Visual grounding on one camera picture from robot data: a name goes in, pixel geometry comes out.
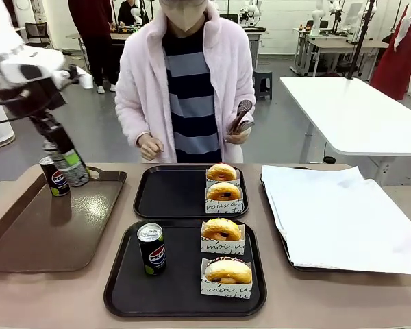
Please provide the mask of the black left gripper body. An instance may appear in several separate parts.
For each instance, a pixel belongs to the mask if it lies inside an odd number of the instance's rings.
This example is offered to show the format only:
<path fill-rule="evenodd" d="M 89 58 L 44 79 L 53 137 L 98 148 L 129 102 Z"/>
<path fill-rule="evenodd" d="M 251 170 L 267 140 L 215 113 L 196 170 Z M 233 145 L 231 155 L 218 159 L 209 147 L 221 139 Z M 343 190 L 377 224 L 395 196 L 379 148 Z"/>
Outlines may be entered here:
<path fill-rule="evenodd" d="M 0 90 L 0 101 L 12 118 L 37 115 L 44 110 L 55 110 L 66 102 L 51 78 L 28 82 L 24 86 Z"/>

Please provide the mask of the person's left hand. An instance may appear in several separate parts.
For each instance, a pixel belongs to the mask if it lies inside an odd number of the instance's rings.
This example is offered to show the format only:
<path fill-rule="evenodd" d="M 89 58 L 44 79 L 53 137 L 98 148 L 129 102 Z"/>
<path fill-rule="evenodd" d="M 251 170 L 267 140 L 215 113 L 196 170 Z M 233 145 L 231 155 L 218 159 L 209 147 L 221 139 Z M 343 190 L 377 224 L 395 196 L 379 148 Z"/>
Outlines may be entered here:
<path fill-rule="evenodd" d="M 225 137 L 225 142 L 233 145 L 242 145 L 249 138 L 250 134 L 250 128 L 239 134 L 229 134 Z"/>

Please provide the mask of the person's right hand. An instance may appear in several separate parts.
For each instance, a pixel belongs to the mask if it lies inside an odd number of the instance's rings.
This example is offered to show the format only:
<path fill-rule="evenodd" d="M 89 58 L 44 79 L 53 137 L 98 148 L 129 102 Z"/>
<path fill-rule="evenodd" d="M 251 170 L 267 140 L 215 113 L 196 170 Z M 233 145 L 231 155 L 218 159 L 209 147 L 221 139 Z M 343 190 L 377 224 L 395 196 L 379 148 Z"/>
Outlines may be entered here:
<path fill-rule="evenodd" d="M 164 152 L 163 143 L 159 139 L 152 137 L 149 133 L 141 135 L 137 140 L 137 145 L 142 158 L 147 161 L 155 160 Z"/>

